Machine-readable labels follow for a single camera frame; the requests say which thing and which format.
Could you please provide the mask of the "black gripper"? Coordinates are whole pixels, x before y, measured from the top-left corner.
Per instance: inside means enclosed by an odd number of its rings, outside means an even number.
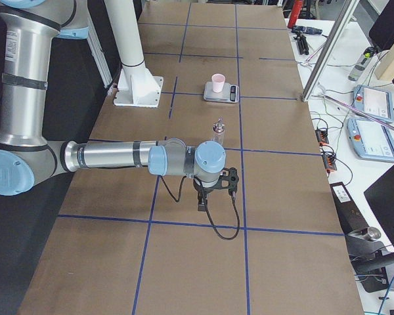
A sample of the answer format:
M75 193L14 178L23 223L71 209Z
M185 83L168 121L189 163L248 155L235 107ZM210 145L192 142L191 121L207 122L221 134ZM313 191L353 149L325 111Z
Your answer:
M239 177L237 174L237 169L234 167L224 167L217 182L212 187L203 187L198 181L198 178L194 179L193 186L198 193L198 197L207 196L214 190L228 190L229 195L231 197L235 197L238 190L238 182Z

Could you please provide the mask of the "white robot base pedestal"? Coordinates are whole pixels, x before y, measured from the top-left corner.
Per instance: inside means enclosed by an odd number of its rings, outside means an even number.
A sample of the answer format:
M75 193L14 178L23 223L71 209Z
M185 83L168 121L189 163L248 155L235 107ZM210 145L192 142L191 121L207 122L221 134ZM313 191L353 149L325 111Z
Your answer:
M133 2L104 3L122 66L114 104L158 107L164 79L153 76L146 67Z

